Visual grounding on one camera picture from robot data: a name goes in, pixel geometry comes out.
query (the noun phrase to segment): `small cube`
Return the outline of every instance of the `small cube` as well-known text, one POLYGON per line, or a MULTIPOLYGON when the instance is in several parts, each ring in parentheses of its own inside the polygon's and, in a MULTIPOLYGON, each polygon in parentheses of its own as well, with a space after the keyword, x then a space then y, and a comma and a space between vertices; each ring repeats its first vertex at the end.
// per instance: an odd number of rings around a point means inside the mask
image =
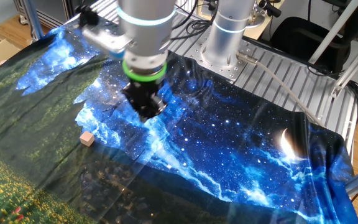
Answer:
POLYGON ((90 133, 89 131, 85 131, 81 137, 80 137, 80 141, 82 144, 84 144, 85 146, 90 147, 92 145, 92 143, 94 142, 94 135, 92 133, 90 133))

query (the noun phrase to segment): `green ring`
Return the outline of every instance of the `green ring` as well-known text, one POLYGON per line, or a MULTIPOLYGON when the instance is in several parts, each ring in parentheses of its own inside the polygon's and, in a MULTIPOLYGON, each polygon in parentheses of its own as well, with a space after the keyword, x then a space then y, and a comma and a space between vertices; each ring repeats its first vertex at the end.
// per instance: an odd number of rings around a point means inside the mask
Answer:
POLYGON ((138 82, 151 82, 151 81, 158 80, 159 78, 165 75, 167 71, 167 67, 168 67, 167 62, 165 62, 161 71, 159 71, 157 74, 151 76, 145 76, 145 75, 138 75, 136 73, 131 72, 127 66, 127 62, 125 60, 122 62, 122 69, 124 70, 125 75, 138 82))

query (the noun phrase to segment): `screw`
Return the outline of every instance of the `screw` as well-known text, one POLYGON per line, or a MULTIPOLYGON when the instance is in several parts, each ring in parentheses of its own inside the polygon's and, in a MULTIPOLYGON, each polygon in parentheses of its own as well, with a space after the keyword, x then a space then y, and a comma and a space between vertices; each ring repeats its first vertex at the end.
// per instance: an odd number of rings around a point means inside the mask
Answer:
POLYGON ((135 47, 136 46, 136 42, 135 41, 130 41, 128 44, 128 47, 135 47))

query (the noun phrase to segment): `blue galaxy print cloth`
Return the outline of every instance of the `blue galaxy print cloth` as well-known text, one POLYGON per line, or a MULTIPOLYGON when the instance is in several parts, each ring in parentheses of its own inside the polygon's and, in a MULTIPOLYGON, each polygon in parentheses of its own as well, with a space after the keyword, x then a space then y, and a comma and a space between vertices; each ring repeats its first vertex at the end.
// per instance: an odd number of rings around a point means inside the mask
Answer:
MULTIPOLYGON (((49 33, 55 35, 53 43, 17 84, 24 95, 100 54, 73 26, 49 33)), ((220 201, 276 214, 259 223, 358 223, 344 187, 353 170, 340 135, 175 54, 168 58, 160 90, 168 102, 161 115, 141 123, 120 93, 127 82, 121 61, 109 58, 73 102, 85 102, 75 121, 98 144, 119 149, 145 167, 179 175, 220 201), (285 221, 281 212, 295 218, 285 221)), ((146 171, 138 176, 158 186, 146 171)))

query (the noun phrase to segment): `black chair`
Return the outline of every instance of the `black chair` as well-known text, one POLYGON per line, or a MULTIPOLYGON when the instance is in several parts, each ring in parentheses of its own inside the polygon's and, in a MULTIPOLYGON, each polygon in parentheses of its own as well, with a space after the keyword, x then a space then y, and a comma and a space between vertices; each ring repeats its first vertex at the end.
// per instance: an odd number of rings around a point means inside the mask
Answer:
MULTIPOLYGON (((271 46, 300 60, 308 61, 328 30, 298 17, 285 19, 274 32, 271 46)), ((358 7, 344 26, 343 37, 336 36, 315 65, 330 71, 340 72, 349 57, 351 41, 358 37, 358 7)))

